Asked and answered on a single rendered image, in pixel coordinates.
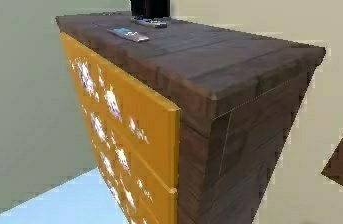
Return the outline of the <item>dark remote control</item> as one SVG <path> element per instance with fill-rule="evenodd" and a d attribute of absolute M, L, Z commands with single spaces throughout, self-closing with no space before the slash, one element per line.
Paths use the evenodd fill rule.
<path fill-rule="evenodd" d="M 167 23 L 157 19 L 149 19 L 143 17 L 132 17 L 131 21 L 145 27 L 150 27 L 154 29 L 166 28 Z"/>

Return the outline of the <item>black television set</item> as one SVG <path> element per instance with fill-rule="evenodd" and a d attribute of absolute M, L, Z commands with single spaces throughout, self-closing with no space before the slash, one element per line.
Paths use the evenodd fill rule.
<path fill-rule="evenodd" d="M 170 0 L 130 0 L 133 16 L 163 18 L 170 16 Z"/>

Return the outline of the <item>grey remote control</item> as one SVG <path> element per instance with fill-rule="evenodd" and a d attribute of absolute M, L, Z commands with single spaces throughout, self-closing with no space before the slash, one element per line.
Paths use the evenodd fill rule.
<path fill-rule="evenodd" d="M 120 38 L 130 40 L 133 42 L 145 42 L 145 41 L 150 40 L 149 37 L 147 37 L 141 33 L 138 33 L 136 31 L 132 31 L 130 29 L 127 29 L 127 28 L 108 29 L 108 32 L 110 32 L 110 33 L 112 33 L 112 34 L 114 34 Z"/>

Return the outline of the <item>brown chest with orange drawers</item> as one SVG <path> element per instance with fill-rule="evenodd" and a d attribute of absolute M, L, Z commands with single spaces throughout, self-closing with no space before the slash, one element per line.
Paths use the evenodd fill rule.
<path fill-rule="evenodd" d="M 252 224 L 324 49 L 176 19 L 154 29 L 126 12 L 57 24 L 95 158 L 130 224 Z"/>

